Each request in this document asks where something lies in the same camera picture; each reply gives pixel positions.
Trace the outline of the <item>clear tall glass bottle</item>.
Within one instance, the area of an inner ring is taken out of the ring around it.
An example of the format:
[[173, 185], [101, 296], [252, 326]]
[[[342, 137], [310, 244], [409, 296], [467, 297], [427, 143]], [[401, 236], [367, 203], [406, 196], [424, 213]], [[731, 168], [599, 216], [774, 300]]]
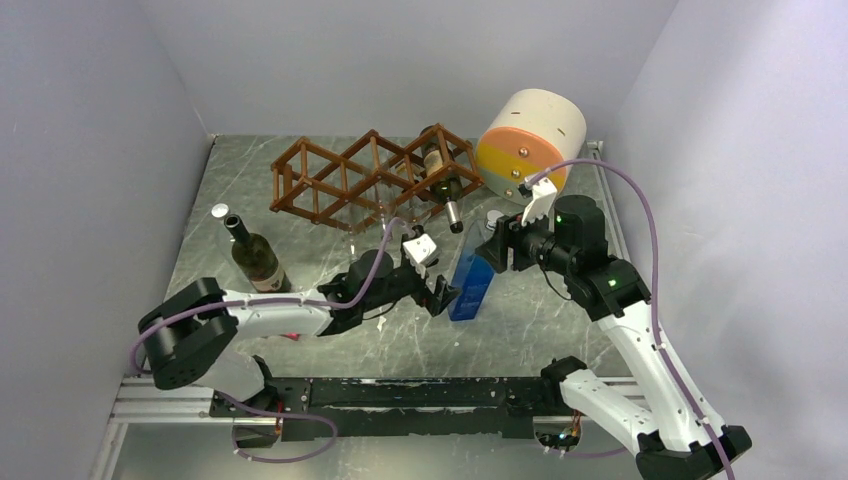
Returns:
[[369, 227], [365, 224], [370, 213], [367, 207], [348, 203], [335, 215], [343, 223], [342, 240], [350, 262], [359, 259], [371, 247]]

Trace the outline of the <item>blue square bottle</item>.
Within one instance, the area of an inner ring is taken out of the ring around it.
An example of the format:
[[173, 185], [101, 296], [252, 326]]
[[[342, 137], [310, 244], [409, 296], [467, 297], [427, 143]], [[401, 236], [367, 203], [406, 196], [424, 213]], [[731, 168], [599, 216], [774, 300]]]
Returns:
[[461, 290], [460, 295], [448, 308], [451, 321], [473, 320], [483, 303], [489, 285], [495, 275], [488, 262], [476, 253], [476, 249], [494, 234], [497, 220], [503, 215], [499, 210], [489, 210], [466, 228], [450, 285]]

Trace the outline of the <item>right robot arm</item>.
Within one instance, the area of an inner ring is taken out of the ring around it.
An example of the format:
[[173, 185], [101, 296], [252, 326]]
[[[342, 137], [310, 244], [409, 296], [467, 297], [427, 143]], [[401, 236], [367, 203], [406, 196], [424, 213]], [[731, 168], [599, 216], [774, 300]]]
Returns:
[[609, 252], [606, 217], [594, 199], [566, 195], [550, 215], [524, 211], [494, 221], [476, 252], [498, 273], [533, 266], [562, 277], [570, 299], [610, 339], [639, 385], [640, 407], [575, 357], [542, 370], [542, 406], [588, 415], [633, 455], [644, 479], [709, 479], [753, 445], [727, 424], [694, 385], [662, 327], [651, 293], [627, 260]]

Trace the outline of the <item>brown wooden wine rack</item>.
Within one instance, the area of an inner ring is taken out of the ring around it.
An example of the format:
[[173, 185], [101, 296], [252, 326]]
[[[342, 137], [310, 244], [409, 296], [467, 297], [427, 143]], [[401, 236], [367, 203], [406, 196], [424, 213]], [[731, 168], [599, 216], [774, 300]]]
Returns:
[[[433, 176], [414, 183], [412, 176], [401, 177], [395, 168], [412, 164], [423, 169], [421, 146], [433, 136], [438, 138], [445, 165]], [[343, 152], [337, 153], [317, 141], [302, 136], [283, 151], [270, 166], [273, 178], [269, 209], [326, 225], [339, 230], [343, 223], [335, 215], [348, 203], [371, 210], [365, 222], [369, 227], [377, 220], [373, 187], [381, 180], [401, 187], [397, 198], [403, 204], [412, 196], [432, 203], [431, 215], [445, 212], [445, 207], [429, 187], [449, 173], [456, 174], [462, 185], [461, 198], [480, 189], [483, 178], [476, 165], [471, 142], [449, 131], [441, 124], [424, 128], [417, 138], [402, 146], [370, 130], [356, 139]]]

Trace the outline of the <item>olive green wine bottle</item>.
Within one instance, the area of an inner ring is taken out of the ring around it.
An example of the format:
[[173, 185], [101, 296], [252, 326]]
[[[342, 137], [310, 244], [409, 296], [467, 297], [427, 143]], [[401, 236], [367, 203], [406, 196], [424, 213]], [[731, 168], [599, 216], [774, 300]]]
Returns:
[[[445, 165], [438, 138], [435, 136], [421, 146], [421, 155], [426, 178], [435, 175]], [[458, 200], [461, 198], [463, 188], [459, 177], [453, 173], [446, 174], [436, 180], [429, 189], [444, 205], [451, 232], [462, 233], [464, 224]]]

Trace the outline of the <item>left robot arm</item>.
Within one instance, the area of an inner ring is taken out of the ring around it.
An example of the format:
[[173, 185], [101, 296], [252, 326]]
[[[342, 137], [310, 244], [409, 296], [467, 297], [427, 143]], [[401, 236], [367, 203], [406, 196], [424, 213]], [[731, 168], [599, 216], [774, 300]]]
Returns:
[[235, 398], [251, 415], [264, 415], [275, 406], [277, 388], [265, 362], [239, 352], [239, 343], [284, 334], [338, 335], [360, 326], [367, 313], [403, 299], [437, 316], [459, 296], [443, 276], [427, 283], [435, 247], [412, 245], [402, 250], [400, 264], [372, 249], [330, 282], [301, 292], [243, 293], [201, 278], [140, 320], [130, 360], [136, 363], [145, 351], [147, 372], [160, 390], [203, 386]]

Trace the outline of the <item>clear square labelled liquor bottle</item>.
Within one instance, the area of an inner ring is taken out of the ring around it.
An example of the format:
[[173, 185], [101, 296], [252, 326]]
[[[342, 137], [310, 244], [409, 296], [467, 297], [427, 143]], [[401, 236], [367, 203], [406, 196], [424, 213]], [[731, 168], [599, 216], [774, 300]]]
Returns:
[[[426, 177], [425, 170], [417, 164], [412, 164], [410, 168], [399, 164], [395, 168], [395, 173], [401, 177], [412, 176], [414, 183], [419, 183]], [[425, 224], [431, 216], [432, 203], [429, 200], [424, 200], [418, 196], [412, 196], [402, 205], [395, 209], [395, 215], [402, 218], [409, 224]]]

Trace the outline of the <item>dark green wine bottle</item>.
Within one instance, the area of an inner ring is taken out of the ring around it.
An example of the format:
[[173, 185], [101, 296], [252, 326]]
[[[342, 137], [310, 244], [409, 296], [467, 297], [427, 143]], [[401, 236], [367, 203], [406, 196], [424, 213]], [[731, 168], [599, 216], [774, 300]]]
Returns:
[[252, 233], [240, 216], [228, 214], [224, 226], [234, 240], [230, 254], [259, 293], [289, 293], [292, 284], [268, 240]]

